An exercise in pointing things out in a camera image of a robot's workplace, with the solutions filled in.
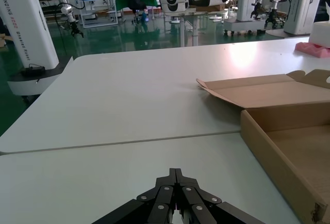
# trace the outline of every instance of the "open cardboard box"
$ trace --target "open cardboard box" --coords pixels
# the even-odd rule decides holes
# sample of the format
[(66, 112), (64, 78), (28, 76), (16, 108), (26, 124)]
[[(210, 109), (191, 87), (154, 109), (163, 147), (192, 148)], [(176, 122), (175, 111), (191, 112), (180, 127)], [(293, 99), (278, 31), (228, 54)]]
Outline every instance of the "open cardboard box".
[(245, 108), (241, 134), (297, 216), (330, 223), (330, 71), (203, 82)]

